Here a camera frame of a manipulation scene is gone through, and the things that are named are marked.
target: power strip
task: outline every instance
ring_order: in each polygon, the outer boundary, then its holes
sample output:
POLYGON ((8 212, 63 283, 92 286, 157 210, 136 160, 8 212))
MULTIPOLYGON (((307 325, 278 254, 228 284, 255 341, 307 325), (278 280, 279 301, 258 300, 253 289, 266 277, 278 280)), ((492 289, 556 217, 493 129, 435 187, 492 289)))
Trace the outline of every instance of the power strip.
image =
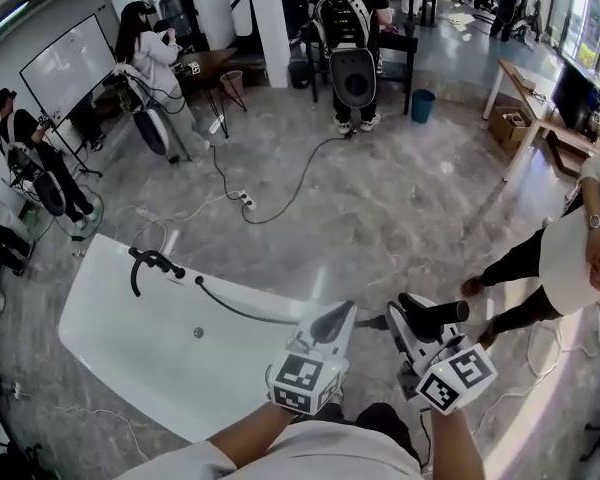
POLYGON ((238 192, 238 197, 242 201, 242 204, 246 206, 247 210, 253 211, 257 208, 256 202, 247 194, 246 190, 238 192))

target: whiteboard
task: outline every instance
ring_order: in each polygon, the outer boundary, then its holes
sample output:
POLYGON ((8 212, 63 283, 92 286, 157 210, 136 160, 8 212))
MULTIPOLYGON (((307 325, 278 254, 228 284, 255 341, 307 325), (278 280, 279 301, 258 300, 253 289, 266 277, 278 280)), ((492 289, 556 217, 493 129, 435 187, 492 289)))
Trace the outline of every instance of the whiteboard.
POLYGON ((20 71, 20 76, 57 126, 113 71, 114 65, 94 15, 43 50, 20 71))

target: backpack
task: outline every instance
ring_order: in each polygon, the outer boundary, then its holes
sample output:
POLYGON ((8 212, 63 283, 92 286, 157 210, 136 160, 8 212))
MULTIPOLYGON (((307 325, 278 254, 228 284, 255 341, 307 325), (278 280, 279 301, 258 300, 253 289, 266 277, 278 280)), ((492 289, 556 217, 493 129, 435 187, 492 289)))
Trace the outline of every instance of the backpack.
POLYGON ((362 0, 320 0, 313 23, 328 55, 346 48, 367 48, 371 16, 362 0))

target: trash bin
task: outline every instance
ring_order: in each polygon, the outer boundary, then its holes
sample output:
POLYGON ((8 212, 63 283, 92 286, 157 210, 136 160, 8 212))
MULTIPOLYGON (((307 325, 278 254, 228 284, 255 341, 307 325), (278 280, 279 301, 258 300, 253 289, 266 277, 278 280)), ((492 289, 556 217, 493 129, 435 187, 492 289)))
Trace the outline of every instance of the trash bin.
POLYGON ((436 101, 436 96, 431 91, 426 89, 414 91, 411 98, 411 119, 416 123, 426 123, 429 114, 431 114, 431 109, 433 109, 434 101, 436 101))
POLYGON ((232 98, 241 97, 244 94, 242 85, 242 71, 229 71, 220 77, 224 90, 232 98))

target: cap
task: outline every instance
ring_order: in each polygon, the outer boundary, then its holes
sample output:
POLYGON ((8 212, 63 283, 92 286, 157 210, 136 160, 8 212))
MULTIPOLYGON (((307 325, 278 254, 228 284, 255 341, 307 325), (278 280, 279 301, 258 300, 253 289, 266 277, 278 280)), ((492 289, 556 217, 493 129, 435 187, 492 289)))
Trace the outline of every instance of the cap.
POLYGON ((16 91, 10 91, 9 89, 0 89, 0 111, 4 108, 5 103, 7 103, 7 99, 11 98, 12 100, 16 97, 16 91))
POLYGON ((130 17, 133 14, 155 14, 156 8, 146 2, 137 1, 127 4, 122 10, 121 18, 130 17))

